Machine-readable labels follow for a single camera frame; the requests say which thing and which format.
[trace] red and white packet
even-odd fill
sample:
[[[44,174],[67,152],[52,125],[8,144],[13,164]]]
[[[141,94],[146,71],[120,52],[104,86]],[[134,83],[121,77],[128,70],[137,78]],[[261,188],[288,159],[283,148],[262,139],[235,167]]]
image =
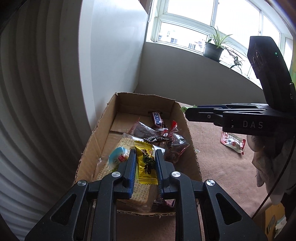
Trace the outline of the red and white packet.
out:
[[[239,138],[235,134],[222,132],[221,143],[234,149],[236,152],[244,154],[243,149],[246,144],[246,140]]]

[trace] black cable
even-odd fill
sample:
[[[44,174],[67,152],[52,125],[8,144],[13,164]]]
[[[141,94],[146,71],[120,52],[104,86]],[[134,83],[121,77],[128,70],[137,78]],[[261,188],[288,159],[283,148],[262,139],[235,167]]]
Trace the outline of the black cable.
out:
[[[257,215],[257,213],[260,211],[260,209],[263,207],[264,203],[267,201],[267,199],[270,197],[270,195],[272,194],[272,192],[274,191],[274,189],[276,188],[277,184],[279,183],[282,175],[284,174],[291,158],[292,158],[292,155],[293,155],[293,152],[294,152],[294,149],[295,149],[295,146],[296,146],[296,135],[294,136],[294,141],[293,141],[293,144],[292,144],[292,148],[291,148],[291,151],[290,151],[290,154],[288,156],[288,159],[286,161],[286,164],[284,165],[281,173],[279,174],[279,177],[278,179],[276,180],[276,182],[274,183],[272,189],[269,191],[269,193],[267,194],[266,198],[263,200],[263,202],[261,203],[261,205],[259,206],[259,208],[257,209],[257,211],[254,213],[254,215],[252,216],[252,219],[254,219],[254,217]]]

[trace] window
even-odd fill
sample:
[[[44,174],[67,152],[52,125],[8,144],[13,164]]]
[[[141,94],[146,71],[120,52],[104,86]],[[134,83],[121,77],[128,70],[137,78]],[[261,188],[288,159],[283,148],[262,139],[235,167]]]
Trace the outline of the window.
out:
[[[270,36],[290,66],[292,36],[272,7],[262,0],[155,1],[155,17],[148,26],[153,42],[166,42],[201,54],[205,42],[214,33],[212,27],[218,27],[222,34],[231,34],[227,38],[228,47],[242,57],[242,66],[233,69],[256,82],[246,57],[250,36]],[[227,66],[233,65],[233,58],[226,50],[222,52],[220,61]]]
[[[177,39],[170,38],[170,42],[171,42],[172,44],[176,44],[176,43],[178,42],[178,40],[177,40]]]

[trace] window frame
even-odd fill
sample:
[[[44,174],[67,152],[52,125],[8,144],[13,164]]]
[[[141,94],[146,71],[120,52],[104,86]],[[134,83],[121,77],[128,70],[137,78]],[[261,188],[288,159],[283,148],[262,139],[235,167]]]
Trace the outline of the window frame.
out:
[[[263,11],[261,8],[259,8],[254,2],[252,2],[250,0],[245,0],[245,1],[250,3],[254,8],[256,8],[259,11],[259,14],[260,14],[260,17],[259,17],[260,20],[259,20],[259,26],[258,26],[258,35],[259,36],[262,36],[262,33],[263,33],[263,16],[264,15],[268,18],[268,20],[278,30],[278,32],[279,32],[279,49],[280,49],[282,55],[284,55],[285,39],[291,38],[291,37],[288,36],[287,34],[284,34],[282,31],[280,31],[279,27],[274,23],[274,21],[271,21],[271,18],[269,17],[269,15],[265,11]],[[151,31],[152,34],[150,37],[150,40],[152,42],[159,43],[158,35],[159,35],[159,31],[160,31],[160,25],[162,22],[182,26],[182,27],[206,34],[207,40],[209,39],[209,36],[214,33],[214,30],[212,27],[215,26],[214,23],[215,23],[216,16],[217,16],[218,0],[214,0],[213,12],[212,12],[210,25],[207,25],[205,23],[202,23],[197,20],[190,19],[190,18],[187,18],[184,16],[168,13],[167,12],[168,4],[169,4],[169,0],[158,0],[157,1],[157,4],[155,6],[155,12],[154,12],[155,18],[153,21],[153,26],[152,26],[152,31]],[[237,42],[236,40],[231,38],[231,36],[228,37],[227,40],[229,41],[228,45],[231,48],[234,48],[239,53],[247,56],[248,49],[245,46],[243,46],[242,44],[240,44],[239,42]],[[175,44],[171,44],[171,43],[166,43],[166,44],[177,47]],[[191,48],[187,48],[187,47],[182,47],[182,48],[185,50],[194,51],[194,52],[200,54],[200,51],[197,51],[197,50],[194,50]],[[252,68],[250,67],[248,73],[243,74],[243,76],[248,77],[250,79],[251,71],[252,71]]]

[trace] black robotic device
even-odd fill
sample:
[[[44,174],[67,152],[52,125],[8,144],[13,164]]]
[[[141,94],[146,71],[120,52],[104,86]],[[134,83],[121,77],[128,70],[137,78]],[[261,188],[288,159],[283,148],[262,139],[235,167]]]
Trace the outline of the black robotic device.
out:
[[[276,136],[283,142],[296,134],[296,91],[284,58],[273,39],[265,36],[250,37],[247,56],[267,104],[200,105],[187,109],[185,116],[212,122],[224,132]]]
[[[276,136],[296,134],[296,93],[283,57],[270,37],[250,38],[248,59],[260,79],[267,104],[198,106],[186,111],[189,121],[212,122],[225,132]],[[214,181],[191,180],[155,154],[159,192],[176,200],[176,241],[201,241],[196,199],[199,200],[206,241],[254,240],[267,237],[244,210]],[[78,181],[32,228],[25,241],[116,240],[116,200],[133,193],[136,152],[118,171],[102,180]]]

